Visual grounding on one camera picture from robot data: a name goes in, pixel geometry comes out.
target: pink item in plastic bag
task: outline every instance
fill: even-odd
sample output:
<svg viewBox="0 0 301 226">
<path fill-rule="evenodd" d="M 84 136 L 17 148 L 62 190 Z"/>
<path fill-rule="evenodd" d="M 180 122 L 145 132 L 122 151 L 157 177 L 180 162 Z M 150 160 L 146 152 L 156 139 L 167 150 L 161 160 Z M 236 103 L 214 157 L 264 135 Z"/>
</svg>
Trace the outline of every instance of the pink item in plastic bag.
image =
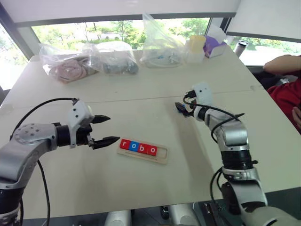
<svg viewBox="0 0 301 226">
<path fill-rule="evenodd" d="M 77 60 L 64 60 L 49 71 L 49 75 L 57 78 L 59 81 L 68 83 L 78 79 L 82 79 L 87 75 L 85 68 L 79 64 Z"/>
</svg>

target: person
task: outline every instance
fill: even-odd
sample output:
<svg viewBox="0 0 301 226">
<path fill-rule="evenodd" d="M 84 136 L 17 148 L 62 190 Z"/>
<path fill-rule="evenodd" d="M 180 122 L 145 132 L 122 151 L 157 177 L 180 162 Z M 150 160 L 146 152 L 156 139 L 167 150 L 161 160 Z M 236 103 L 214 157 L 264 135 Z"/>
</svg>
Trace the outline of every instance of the person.
<svg viewBox="0 0 301 226">
<path fill-rule="evenodd" d="M 294 82 L 270 87 L 268 93 L 301 134 L 301 56 L 279 56 L 267 62 L 263 69 L 274 75 L 298 77 Z"/>
</svg>

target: person's arm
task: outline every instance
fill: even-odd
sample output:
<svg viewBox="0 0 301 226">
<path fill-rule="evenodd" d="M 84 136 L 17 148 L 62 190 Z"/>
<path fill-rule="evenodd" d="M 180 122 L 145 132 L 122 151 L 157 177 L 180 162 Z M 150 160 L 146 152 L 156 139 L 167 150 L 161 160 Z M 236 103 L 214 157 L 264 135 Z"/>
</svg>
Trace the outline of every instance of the person's arm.
<svg viewBox="0 0 301 226">
<path fill-rule="evenodd" d="M 284 55 L 267 62 L 263 66 L 264 71 L 272 74 L 286 74 L 301 70 L 301 57 Z"/>
</svg>

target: red shirt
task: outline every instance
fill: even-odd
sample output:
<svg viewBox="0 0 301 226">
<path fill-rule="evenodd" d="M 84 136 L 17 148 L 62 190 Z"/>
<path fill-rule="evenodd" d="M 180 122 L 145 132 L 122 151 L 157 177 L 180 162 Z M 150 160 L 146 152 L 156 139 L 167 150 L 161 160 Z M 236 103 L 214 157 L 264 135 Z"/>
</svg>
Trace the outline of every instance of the red shirt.
<svg viewBox="0 0 301 226">
<path fill-rule="evenodd" d="M 301 108 L 301 71 L 288 74 L 296 75 L 299 78 L 294 82 L 285 83 L 280 86 L 273 86 L 268 89 L 268 93 L 281 108 L 283 113 L 288 117 L 291 123 L 296 127 L 299 133 L 301 133 L 301 130 L 293 119 L 292 114 L 293 107 L 297 106 Z"/>
</svg>

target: purple tissue box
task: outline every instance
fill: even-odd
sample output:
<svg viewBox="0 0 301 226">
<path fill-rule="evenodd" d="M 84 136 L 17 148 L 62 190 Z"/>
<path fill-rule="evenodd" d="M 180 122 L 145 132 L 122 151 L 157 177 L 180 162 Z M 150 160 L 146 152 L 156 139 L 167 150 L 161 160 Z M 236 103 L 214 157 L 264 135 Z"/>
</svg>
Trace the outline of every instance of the purple tissue box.
<svg viewBox="0 0 301 226">
<path fill-rule="evenodd" d="M 208 58 L 216 57 L 223 54 L 226 48 L 226 43 L 222 42 L 221 44 L 215 38 L 206 36 L 206 42 L 204 45 L 205 56 Z"/>
</svg>

